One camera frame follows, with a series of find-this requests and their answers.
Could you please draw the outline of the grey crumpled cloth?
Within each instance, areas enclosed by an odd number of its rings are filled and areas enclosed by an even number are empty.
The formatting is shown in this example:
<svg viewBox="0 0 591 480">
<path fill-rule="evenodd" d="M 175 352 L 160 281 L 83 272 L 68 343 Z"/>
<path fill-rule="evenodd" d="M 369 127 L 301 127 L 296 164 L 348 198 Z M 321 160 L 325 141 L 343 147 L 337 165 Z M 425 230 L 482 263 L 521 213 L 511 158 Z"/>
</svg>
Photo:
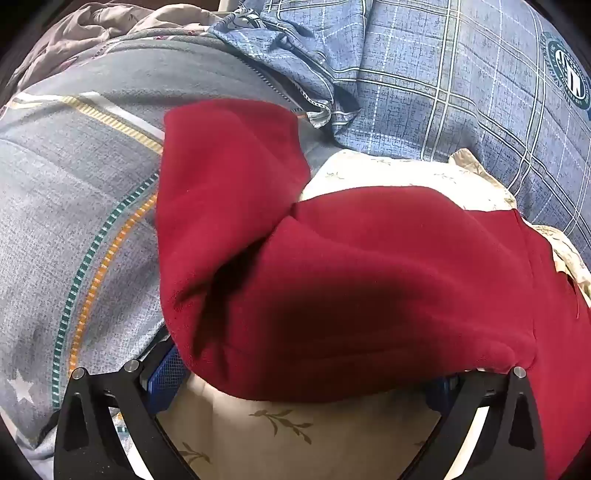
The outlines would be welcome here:
<svg viewBox="0 0 591 480">
<path fill-rule="evenodd" d="M 7 88 L 21 91 L 66 68 L 84 51 L 128 34 L 152 28 L 204 32 L 224 11 L 191 4 L 150 9 L 134 4 L 90 2 L 49 27 L 26 52 L 8 78 Z"/>
</svg>

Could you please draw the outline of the grey striped star bedsheet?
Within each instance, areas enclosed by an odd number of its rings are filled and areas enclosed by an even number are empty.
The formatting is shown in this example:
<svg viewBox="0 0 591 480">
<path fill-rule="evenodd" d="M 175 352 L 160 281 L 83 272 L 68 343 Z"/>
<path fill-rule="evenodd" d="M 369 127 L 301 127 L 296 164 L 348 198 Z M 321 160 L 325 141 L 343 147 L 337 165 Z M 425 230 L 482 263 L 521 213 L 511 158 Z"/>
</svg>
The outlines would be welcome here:
<svg viewBox="0 0 591 480">
<path fill-rule="evenodd" d="M 44 479 L 71 370 L 115 371 L 162 331 L 164 116 L 214 98 L 303 103 L 217 39 L 155 29 L 83 52 L 2 112 L 1 415 Z"/>
</svg>

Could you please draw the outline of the red knit garment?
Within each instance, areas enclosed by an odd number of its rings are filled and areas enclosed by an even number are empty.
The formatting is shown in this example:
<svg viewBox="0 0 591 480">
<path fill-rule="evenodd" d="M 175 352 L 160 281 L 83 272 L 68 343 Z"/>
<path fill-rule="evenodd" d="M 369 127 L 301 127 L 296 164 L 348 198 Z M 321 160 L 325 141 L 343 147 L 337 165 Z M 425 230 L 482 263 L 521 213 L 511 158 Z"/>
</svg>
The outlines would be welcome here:
<svg viewBox="0 0 591 480">
<path fill-rule="evenodd" d="M 523 367 L 546 475 L 590 434 L 590 308 L 515 209 L 424 187 L 310 200 L 297 117 L 238 99 L 169 111 L 160 303 L 185 365 L 249 400 L 335 401 Z"/>
</svg>

